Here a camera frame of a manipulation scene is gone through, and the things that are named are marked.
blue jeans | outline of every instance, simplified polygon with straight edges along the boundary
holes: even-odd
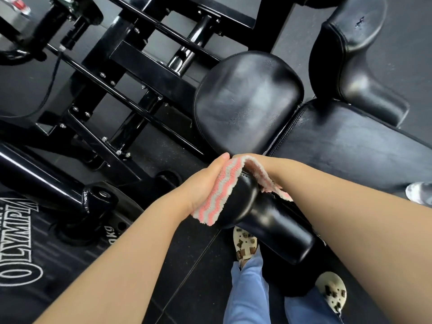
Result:
[[[269,286],[262,276],[260,248],[240,271],[238,262],[231,269],[232,290],[223,324],[270,324]],[[289,324],[341,324],[316,287],[304,297],[285,298]]]

patterned slipper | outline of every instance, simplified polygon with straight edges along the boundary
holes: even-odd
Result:
[[[347,301],[347,291],[342,279],[333,272],[324,272],[316,280],[315,286],[324,296],[327,304],[339,317]]]
[[[242,261],[250,259],[258,247],[258,240],[251,233],[239,228],[234,227],[232,234],[234,239],[235,254],[237,260],[241,264]]]

forearm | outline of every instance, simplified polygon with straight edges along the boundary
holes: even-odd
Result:
[[[37,324],[141,323],[188,208],[176,190],[155,201],[40,316]]]
[[[430,322],[432,209],[293,160],[259,161],[395,323]]]

bolt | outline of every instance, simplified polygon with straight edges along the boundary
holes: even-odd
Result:
[[[104,198],[109,198],[111,195],[108,192],[105,191],[99,191],[99,194]]]

towel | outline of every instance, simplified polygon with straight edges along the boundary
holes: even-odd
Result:
[[[207,224],[208,226],[213,225],[222,212],[223,206],[228,200],[234,186],[237,184],[237,180],[243,168],[253,174],[258,184],[261,185],[262,192],[274,192],[282,199],[292,201],[289,194],[280,190],[280,186],[270,179],[264,167],[256,158],[250,155],[244,155],[230,159],[224,164],[210,195],[206,201],[192,213],[192,216],[198,219],[200,223]]]

